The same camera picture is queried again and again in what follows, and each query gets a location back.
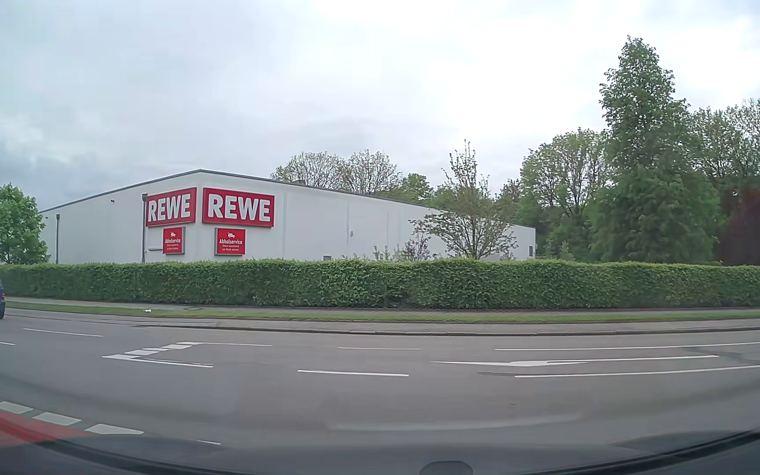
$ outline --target rewe sign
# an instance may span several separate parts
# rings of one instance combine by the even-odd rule
[[[146,198],[145,226],[195,222],[197,196],[196,188],[150,195]]]
[[[205,188],[201,222],[274,226],[274,195]]]

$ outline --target red sign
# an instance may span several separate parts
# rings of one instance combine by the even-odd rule
[[[186,226],[163,228],[163,254],[183,254]]]
[[[181,222],[195,222],[197,188],[179,189],[152,194],[146,199],[145,226],[163,226]]]
[[[201,222],[273,227],[274,196],[205,188],[201,214]]]
[[[242,255],[245,254],[245,230],[217,227],[216,229],[216,254],[217,255]]]

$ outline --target supermarket building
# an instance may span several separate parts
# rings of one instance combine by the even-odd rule
[[[50,262],[193,262],[372,258],[412,238],[420,205],[300,183],[194,170],[40,213]],[[532,259],[535,229],[513,226],[515,259]],[[437,237],[431,254],[447,255]],[[490,256],[487,259],[498,259]]]

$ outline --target cloudy sky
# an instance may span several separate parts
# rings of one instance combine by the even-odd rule
[[[692,106],[760,95],[760,2],[0,0],[0,184],[42,209],[366,148],[435,184],[469,139],[499,189],[529,148],[603,127],[627,35]]]

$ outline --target grass strip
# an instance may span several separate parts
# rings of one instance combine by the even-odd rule
[[[728,318],[760,318],[760,308],[752,310],[730,309],[728,312],[688,312],[687,310],[662,312],[627,313],[623,311],[602,314],[599,310],[583,312],[565,312],[552,314],[506,310],[490,313],[457,312],[411,312],[373,311],[373,310],[337,310],[326,312],[324,309],[288,310],[280,308],[200,308],[200,309],[161,309],[150,312],[142,308],[110,307],[101,305],[69,305],[57,303],[7,303],[8,308],[42,310],[47,312],[68,312],[73,314],[120,315],[136,317],[173,317],[173,318],[260,318],[292,319],[317,321],[394,321],[394,322],[460,322],[460,323],[554,323],[554,322],[618,322],[618,321],[670,321],[670,320],[705,320]]]

